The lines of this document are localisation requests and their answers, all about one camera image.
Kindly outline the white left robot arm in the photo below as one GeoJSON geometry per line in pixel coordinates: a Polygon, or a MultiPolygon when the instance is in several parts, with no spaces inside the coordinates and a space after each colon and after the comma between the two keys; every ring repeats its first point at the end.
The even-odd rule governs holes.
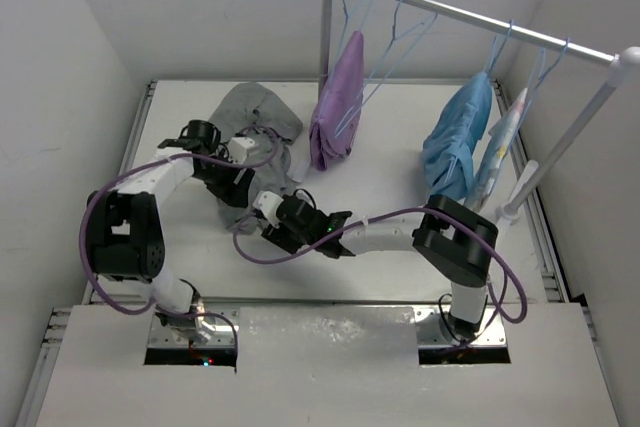
{"type": "Polygon", "coordinates": [[[194,287],[165,264],[160,208],[189,179],[229,206],[247,206],[257,147],[246,135],[223,140],[212,123],[192,120],[178,137],[162,141],[149,163],[93,193],[80,232],[90,276],[128,282],[162,310],[191,313],[194,287]]]}

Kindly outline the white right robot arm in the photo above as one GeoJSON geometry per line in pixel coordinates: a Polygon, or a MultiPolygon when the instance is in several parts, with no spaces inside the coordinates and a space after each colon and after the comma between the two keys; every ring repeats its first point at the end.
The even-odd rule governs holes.
{"type": "Polygon", "coordinates": [[[487,304],[487,284],[498,229],[490,221],[436,195],[427,212],[412,220],[408,212],[357,221],[350,211],[330,214],[294,194],[262,191],[254,211],[266,222],[262,237],[296,255],[304,247],[332,259],[371,252],[416,252],[451,284],[451,304],[442,324],[450,336],[469,342],[479,332],[487,304]]]}

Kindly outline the grey t shirt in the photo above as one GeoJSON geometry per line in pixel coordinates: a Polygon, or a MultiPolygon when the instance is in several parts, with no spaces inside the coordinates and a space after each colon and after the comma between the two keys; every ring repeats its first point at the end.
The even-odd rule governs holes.
{"type": "Polygon", "coordinates": [[[226,94],[209,121],[220,130],[224,142],[240,131],[256,142],[256,150],[247,159],[251,164],[276,153],[269,163],[255,170],[249,201],[263,190],[283,195],[294,189],[288,175],[289,147],[302,133],[303,123],[273,91],[255,82],[240,83],[226,94]]]}

